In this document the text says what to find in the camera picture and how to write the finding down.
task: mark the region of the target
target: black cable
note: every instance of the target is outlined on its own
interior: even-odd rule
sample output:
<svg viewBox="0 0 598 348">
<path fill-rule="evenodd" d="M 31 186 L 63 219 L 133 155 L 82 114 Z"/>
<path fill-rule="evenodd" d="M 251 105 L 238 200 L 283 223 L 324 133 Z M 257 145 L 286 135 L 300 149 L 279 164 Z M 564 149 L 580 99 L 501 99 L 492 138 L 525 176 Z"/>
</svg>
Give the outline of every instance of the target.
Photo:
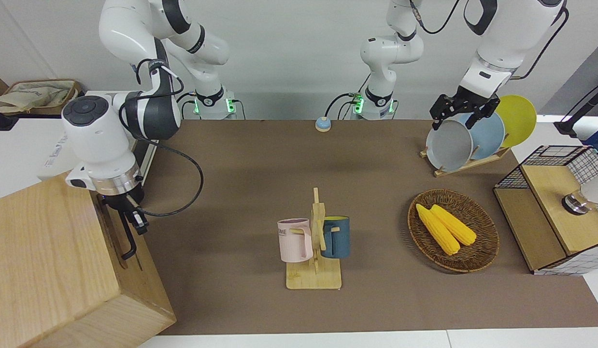
<svg viewBox="0 0 598 348">
<path fill-rule="evenodd" d="M 243 119 L 247 120 L 247 118 L 245 117 L 245 107 L 243 105 L 243 102 L 240 101 L 239 99 L 233 99 L 232 102 L 241 104 L 241 112 L 243 113 Z"/>
<path fill-rule="evenodd" d="M 561 29 L 563 29 L 563 27 L 565 26 L 565 24 L 568 22 L 569 11 L 568 11 L 568 9 L 566 7 L 563 7 L 563 13 L 565 14 L 565 19 L 563 20 L 563 23 L 561 23 L 561 25 L 559 26 L 559 28 L 556 29 L 556 31 L 550 37 L 550 39 L 548 40 L 548 42 L 546 42 L 546 45 L 544 46 L 544 48 L 541 49 L 540 54 L 535 59 L 535 62 L 533 62 L 533 65 L 531 65 L 531 68 L 529 69 L 529 71 L 527 71 L 527 73 L 525 73 L 522 76 L 514 76 L 514 77 L 511 78 L 511 80 L 514 80 L 514 81 L 524 80 L 524 79 L 526 79 L 529 76 L 529 74 L 531 74 L 531 71 L 533 71 L 533 69 L 535 68 L 535 66 L 537 65 L 537 63 L 540 61 L 542 55 L 544 55 L 544 52 L 546 51 L 546 49 L 548 49 L 548 46 L 550 46 L 550 44 L 553 42 L 553 40 L 555 39 L 555 37 L 557 37 L 557 35 L 561 31 Z"/>
<path fill-rule="evenodd" d="M 344 108 L 344 105 L 347 105 L 347 104 L 349 105 L 348 107 L 350 108 L 351 107 L 350 105 L 351 104 L 355 104 L 355 102 L 354 101 L 347 101 L 346 103 L 344 103 L 344 104 L 342 104 L 340 106 L 340 110 L 338 111 L 338 117 L 337 117 L 338 120 L 340 119 L 340 116 L 342 114 L 342 109 Z"/>
<path fill-rule="evenodd" d="M 335 97 L 331 103 L 329 104 L 329 106 L 327 107 L 327 111 L 325 112 L 325 117 L 327 117 L 327 115 L 329 114 L 329 111 L 331 110 L 332 106 L 334 106 L 334 104 L 339 101 L 340 99 L 344 98 L 344 97 L 354 97 L 354 93 L 344 93 L 341 95 L 338 95 L 337 97 Z"/>
<path fill-rule="evenodd" d="M 185 119 L 184 108 L 185 108 L 186 104 L 196 104 L 196 102 L 195 101 L 186 101 L 186 102 L 184 102 L 183 105 L 181 105 L 181 119 Z"/>
<path fill-rule="evenodd" d="M 396 108 L 394 109 L 394 114 L 391 116 L 391 119 L 396 118 L 396 113 L 398 112 L 398 108 L 400 107 L 400 102 L 398 100 L 395 100 L 394 103 L 396 103 Z"/>
<path fill-rule="evenodd" d="M 121 121 L 121 125 L 123 125 L 123 127 L 125 129 L 127 129 L 127 131 L 131 134 L 131 136 L 133 136 L 136 140 L 140 140 L 140 141 L 144 141 L 145 143 L 149 143 L 150 145 L 156 146 L 158 148 L 162 148 L 168 152 L 172 152 L 173 154 L 177 154 L 181 157 L 184 157 L 185 159 L 187 159 L 188 161 L 190 161 L 193 165 L 196 166 L 198 173 L 200 175 L 200 187 L 198 188 L 198 191 L 196 192 L 196 194 L 193 196 L 193 198 L 187 203 L 185 204 L 183 207 L 180 207 L 179 209 L 175 210 L 175 211 L 171 211 L 171 212 L 166 212 L 166 213 L 154 213 L 154 212 L 149 212 L 144 210 L 142 207 L 137 207 L 138 211 L 140 211 L 141 213 L 143 213 L 144 215 L 148 215 L 148 216 L 155 216 L 155 217 L 166 217 L 166 216 L 173 216 L 176 215 L 182 211 L 184 211 L 185 209 L 187 209 L 190 205 L 192 205 L 200 196 L 200 193 L 202 192 L 202 187 L 204 186 L 204 173 L 202 172 L 202 168 L 200 167 L 200 165 L 198 164 L 197 161 L 195 161 L 193 158 L 191 158 L 190 156 L 187 156 L 186 154 L 184 154 L 183 152 L 176 150 L 175 148 L 171 148 L 169 146 L 166 145 L 162 145 L 160 143 L 155 143 L 154 141 L 151 141 L 151 139 L 146 139 L 143 136 L 140 136 L 134 132 L 132 132 L 132 130 L 127 126 L 127 124 L 125 123 L 125 121 L 123 120 L 123 110 L 125 109 L 125 104 L 129 101 L 140 101 L 142 99 L 153 99 L 153 98 L 160 98 L 160 97 L 169 97 L 172 95 L 177 95 L 178 93 L 181 93 L 184 88 L 185 85 L 182 82 L 182 80 L 178 77 L 176 77 L 177 81 L 181 84 L 181 88 L 175 92 L 170 92 L 170 93 L 162 93 L 162 94 L 154 94 L 154 95 L 139 95 L 138 97 L 133 97 L 133 98 L 129 98 L 126 99 L 123 104 L 121 105 L 121 107 L 118 109 L 118 119 L 119 121 Z"/>
<path fill-rule="evenodd" d="M 368 83 L 368 80 L 370 79 L 370 75 L 372 75 L 372 73 L 368 74 L 368 77 L 366 77 L 366 80 L 363 81 L 363 84 L 361 84 L 361 87 L 359 87 L 359 89 L 357 90 L 357 93 L 361 93 L 361 89 L 363 89 L 363 87 Z M 348 106 L 348 108 L 346 109 L 346 112 L 344 113 L 344 117 L 342 117 L 342 119 L 346 119 L 346 115 L 348 115 L 348 111 L 350 110 L 350 105 Z"/>
<path fill-rule="evenodd" d="M 134 70 L 134 73 L 136 73 L 136 82 L 138 82 L 139 85 L 142 85 L 142 81 L 140 80 L 140 67 L 145 63 L 145 62 L 150 62 L 153 61 L 153 59 L 150 58 L 146 58 L 141 60 L 138 63 L 138 66 L 136 66 L 136 69 Z"/>
<path fill-rule="evenodd" d="M 571 112 L 573 112 L 573 110 L 574 110 L 575 108 L 577 108 L 577 107 L 580 105 L 580 103 L 582 103 L 582 102 L 583 102 L 583 101 L 584 101 L 584 100 L 585 100 L 585 99 L 586 99 L 586 98 L 587 98 L 589 95 L 591 95 L 591 93 L 595 92 L 597 89 L 598 89 L 598 85 L 597 85 L 597 86 L 595 86 L 595 87 L 594 87 L 592 90 L 590 90 L 590 91 L 589 91 L 587 94 L 585 94 L 585 95 L 584 95 L 584 97 L 582 97 L 582 98 L 581 98 L 581 99 L 580 99 L 580 100 L 579 100 L 579 101 L 576 103 L 576 105 L 575 105 L 575 106 L 573 106 L 573 107 L 570 109 L 570 111 L 568 111 L 568 112 L 567 112 L 567 113 L 566 113 L 566 114 L 563 116 L 563 118 L 561 119 L 561 122 L 563 122 L 563 121 L 566 119 L 566 117 L 568 117 L 568 116 L 569 116 L 569 114 L 571 114 Z"/>
<path fill-rule="evenodd" d="M 192 92 L 183 93 L 180 97 L 178 97 L 177 103 L 181 102 L 181 99 L 183 99 L 184 97 L 187 97 L 188 95 L 190 95 L 191 97 L 194 96 L 194 94 Z"/>
<path fill-rule="evenodd" d="M 423 20 L 421 19 L 421 14 L 419 13 L 419 9 L 414 4 L 413 0 L 410 0 L 411 8 L 413 9 L 413 14 L 415 16 L 415 19 L 417 20 L 417 22 L 419 23 L 419 26 L 423 29 L 423 31 L 425 31 L 426 33 L 428 33 L 430 35 L 438 34 L 441 32 L 441 30 L 445 29 L 445 26 L 447 26 L 447 23 L 449 23 L 449 20 L 452 18 L 452 15 L 454 14 L 456 7 L 458 7 L 458 3 L 460 3 L 460 0 L 456 0 L 456 2 L 454 3 L 454 6 L 452 7 L 452 10 L 449 12 L 449 15 L 447 16 L 447 19 L 445 20 L 445 23 L 443 23 L 442 27 L 439 28 L 437 31 L 430 31 L 430 30 L 426 29 L 426 27 L 423 25 Z"/>
<path fill-rule="evenodd" d="M 187 204 L 185 204 L 183 207 L 180 207 L 179 209 L 177 209 L 175 211 L 165 212 L 165 213 L 149 212 L 149 211 L 144 210 L 142 207 L 138 207 L 138 211 L 140 211 L 144 215 L 155 216 L 155 217 L 162 218 L 162 217 L 166 217 L 166 216 L 173 216 L 173 215 L 179 214 L 180 212 L 184 211 L 185 209 L 188 209 L 189 206 L 192 205 L 198 199 L 198 197 L 202 193 L 202 187 L 204 187 L 204 173 L 202 172 L 202 168 L 200 167 L 200 165 L 198 164 L 198 162 L 195 161 L 190 156 L 187 156 L 183 152 L 181 152 L 179 150 L 175 150 L 174 148 L 171 148 L 171 147 L 168 147 L 166 145 L 159 144 L 159 143 L 155 143 L 154 141 L 151 141 L 149 139 L 145 139 L 144 137 L 141 137 L 141 136 L 139 136 L 137 134 L 135 134 L 134 137 L 137 140 L 142 140 L 145 143 L 149 143 L 151 145 L 154 145 L 154 146 L 157 146 L 159 148 L 162 148 L 162 149 L 164 149 L 164 150 L 166 150 L 168 152 L 172 152 L 173 154 L 177 154 L 177 155 L 179 155 L 181 157 L 184 157 L 186 160 L 190 161 L 193 165 L 196 166 L 196 168 L 198 170 L 198 174 L 200 175 L 200 186 L 198 187 L 198 191 L 193 196 L 193 198 Z"/>
</svg>

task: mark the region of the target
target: wooden crate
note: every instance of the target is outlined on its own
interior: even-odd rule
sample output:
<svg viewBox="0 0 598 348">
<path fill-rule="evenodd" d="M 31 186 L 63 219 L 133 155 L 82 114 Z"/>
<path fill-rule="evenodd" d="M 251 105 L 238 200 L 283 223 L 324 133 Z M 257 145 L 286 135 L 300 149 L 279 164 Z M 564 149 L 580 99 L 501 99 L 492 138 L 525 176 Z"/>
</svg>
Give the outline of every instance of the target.
<svg viewBox="0 0 598 348">
<path fill-rule="evenodd" d="M 65 174 L 0 200 L 0 348 L 129 348 L 175 316 L 146 243 Z"/>
<path fill-rule="evenodd" d="M 529 270 L 540 275 L 582 275 L 597 269 L 598 210 L 575 216 L 561 203 L 580 188 L 570 168 L 548 162 L 523 164 L 512 175 L 524 178 L 526 188 L 497 185 L 494 193 Z"/>
</svg>

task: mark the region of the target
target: dark blue mug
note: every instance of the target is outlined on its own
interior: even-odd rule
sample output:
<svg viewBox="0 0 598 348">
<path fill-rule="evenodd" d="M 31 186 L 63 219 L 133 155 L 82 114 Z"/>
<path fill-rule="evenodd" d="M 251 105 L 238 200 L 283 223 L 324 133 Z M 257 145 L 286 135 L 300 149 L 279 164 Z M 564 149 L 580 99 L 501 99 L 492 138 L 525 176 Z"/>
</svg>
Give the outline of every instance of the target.
<svg viewBox="0 0 598 348">
<path fill-rule="evenodd" d="M 323 235 L 327 249 L 325 258 L 343 259 L 350 256 L 350 219 L 348 216 L 325 216 Z"/>
</svg>

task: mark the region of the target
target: plate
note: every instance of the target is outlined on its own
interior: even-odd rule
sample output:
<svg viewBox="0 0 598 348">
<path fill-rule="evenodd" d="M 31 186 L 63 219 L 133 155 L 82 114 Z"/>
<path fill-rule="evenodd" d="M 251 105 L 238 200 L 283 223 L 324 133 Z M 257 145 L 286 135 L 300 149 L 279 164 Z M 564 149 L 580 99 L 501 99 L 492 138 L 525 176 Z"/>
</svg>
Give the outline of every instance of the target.
<svg viewBox="0 0 598 348">
<path fill-rule="evenodd" d="M 456 115 L 454 119 L 464 125 L 469 117 L 471 117 L 470 113 L 463 113 Z M 493 113 L 491 117 L 480 119 L 470 131 L 473 145 L 480 147 L 471 156 L 473 160 L 483 160 L 492 156 L 503 145 L 505 139 L 505 125 L 497 113 Z"/>
<path fill-rule="evenodd" d="M 415 207 L 417 203 L 428 209 L 433 204 L 443 207 L 476 233 L 475 243 L 460 245 L 460 251 L 454 255 L 445 254 L 421 222 Z M 500 240 L 494 222 L 480 205 L 462 193 L 448 189 L 432 189 L 421 193 L 411 203 L 407 221 L 411 236 L 421 253 L 450 271 L 480 271 L 488 267 L 498 255 Z"/>
<path fill-rule="evenodd" d="M 446 119 L 439 130 L 430 130 L 426 140 L 427 158 L 434 168 L 453 172 L 467 164 L 473 152 L 473 137 L 465 125 Z"/>
<path fill-rule="evenodd" d="M 533 103 L 520 95 L 506 95 L 500 98 L 496 112 L 503 120 L 505 132 L 509 134 L 503 147 L 512 147 L 527 140 L 535 130 L 537 112 Z"/>
</svg>

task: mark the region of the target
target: green led light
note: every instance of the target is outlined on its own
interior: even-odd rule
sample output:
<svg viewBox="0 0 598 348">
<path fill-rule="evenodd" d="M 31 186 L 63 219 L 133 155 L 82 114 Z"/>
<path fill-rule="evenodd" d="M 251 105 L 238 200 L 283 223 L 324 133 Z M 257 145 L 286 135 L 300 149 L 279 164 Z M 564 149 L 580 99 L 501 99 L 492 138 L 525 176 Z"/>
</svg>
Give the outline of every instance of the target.
<svg viewBox="0 0 598 348">
<path fill-rule="evenodd" d="M 355 113 L 360 115 L 361 112 L 363 112 L 363 97 L 359 95 L 357 99 L 359 99 L 359 101 L 355 104 Z"/>
<path fill-rule="evenodd" d="M 226 99 L 226 106 L 228 107 L 228 113 L 235 112 L 235 103 L 231 99 Z"/>
</svg>

